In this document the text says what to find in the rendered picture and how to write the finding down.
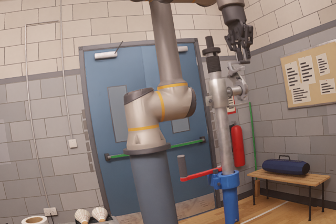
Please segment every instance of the black metal leg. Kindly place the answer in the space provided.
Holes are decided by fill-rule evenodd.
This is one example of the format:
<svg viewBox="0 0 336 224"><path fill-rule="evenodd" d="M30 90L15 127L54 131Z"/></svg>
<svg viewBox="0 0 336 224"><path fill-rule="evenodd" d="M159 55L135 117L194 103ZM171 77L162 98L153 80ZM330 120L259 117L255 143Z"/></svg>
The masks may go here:
<svg viewBox="0 0 336 224"><path fill-rule="evenodd" d="M266 180L266 199L268 199L268 179Z"/></svg>
<svg viewBox="0 0 336 224"><path fill-rule="evenodd" d="M311 221L311 186L309 186L309 221Z"/></svg>
<svg viewBox="0 0 336 224"><path fill-rule="evenodd" d="M322 212L324 212L324 182L322 183Z"/></svg>
<svg viewBox="0 0 336 224"><path fill-rule="evenodd" d="M254 191L254 178L252 177L252 191L253 191L253 205L256 204L255 191Z"/></svg>

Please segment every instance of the bulletin board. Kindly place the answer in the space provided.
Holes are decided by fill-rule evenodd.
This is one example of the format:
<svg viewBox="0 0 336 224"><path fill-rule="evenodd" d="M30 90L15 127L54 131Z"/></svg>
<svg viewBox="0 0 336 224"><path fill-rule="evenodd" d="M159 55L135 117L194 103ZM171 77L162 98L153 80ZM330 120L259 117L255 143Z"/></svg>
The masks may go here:
<svg viewBox="0 0 336 224"><path fill-rule="evenodd" d="M336 42L280 59L289 109L336 103Z"/></svg>

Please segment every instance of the navy bag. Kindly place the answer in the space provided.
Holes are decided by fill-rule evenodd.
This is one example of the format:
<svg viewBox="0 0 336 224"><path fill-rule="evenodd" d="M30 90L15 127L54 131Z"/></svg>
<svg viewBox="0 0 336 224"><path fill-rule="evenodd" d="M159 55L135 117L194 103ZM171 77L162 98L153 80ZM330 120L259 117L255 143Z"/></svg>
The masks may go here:
<svg viewBox="0 0 336 224"><path fill-rule="evenodd" d="M280 157L288 157L289 159L280 159ZM310 165L304 161L290 160L289 156L279 155L279 159L264 161L262 168L273 173L305 175L309 172Z"/></svg>

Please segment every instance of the door frame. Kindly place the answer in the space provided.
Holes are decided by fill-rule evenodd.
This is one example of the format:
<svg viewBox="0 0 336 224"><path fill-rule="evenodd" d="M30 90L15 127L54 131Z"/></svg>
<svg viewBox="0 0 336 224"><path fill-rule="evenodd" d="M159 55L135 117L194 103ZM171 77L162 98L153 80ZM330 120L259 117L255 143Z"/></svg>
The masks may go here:
<svg viewBox="0 0 336 224"><path fill-rule="evenodd" d="M202 97L203 97L203 104L204 104L204 111L206 117L206 124L207 124L207 131L209 137L209 146L210 146L210 155L211 155L211 165L212 168L217 167L216 162L216 153L215 153L215 142L213 137L213 129L211 124L211 116L210 116L210 109L205 104L205 96L207 94L206 91L206 84L203 72L203 64L202 64L202 57L199 51L198 40L194 39L177 39L178 44L185 44L185 43L193 43L195 48L196 54L196 63L198 66L198 73L200 75L200 82L201 82L201 89L202 89ZM95 136L93 134L93 126L92 126L92 119L91 119L91 112L90 112L90 105L89 105L89 94L87 89L87 82L86 82L86 71L85 71L85 59L84 59L84 52L86 51L96 51L96 50L105 50L105 49L116 49L120 46L120 43L110 43L110 44L101 44L101 45L92 45L92 46L83 46L79 47L79 64L80 64L80 77L81 77L81 84L82 84L82 92L83 92L83 100L84 100L84 109L86 115L86 123L88 128L89 134L89 141L92 150L92 157L94 167L96 168L98 184L100 188L101 197L103 200L103 204L105 209L111 214L111 209L109 206L109 202L106 195L106 190L103 182L103 177L100 169L100 164L98 160L98 153L96 147ZM126 47L138 47L138 46L155 46L154 40L144 40L144 41L131 41L131 42L123 42L121 48ZM219 190L215 190L215 202L216 208L221 207L221 197Z"/></svg>

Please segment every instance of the fire extinguisher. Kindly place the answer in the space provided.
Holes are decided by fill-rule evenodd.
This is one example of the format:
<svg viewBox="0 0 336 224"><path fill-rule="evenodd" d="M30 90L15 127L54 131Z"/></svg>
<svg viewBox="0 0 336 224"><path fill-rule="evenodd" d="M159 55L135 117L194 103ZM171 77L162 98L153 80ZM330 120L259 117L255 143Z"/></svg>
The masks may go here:
<svg viewBox="0 0 336 224"><path fill-rule="evenodd" d="M245 165L244 141L242 128L235 125L231 128L233 159L236 167Z"/></svg>

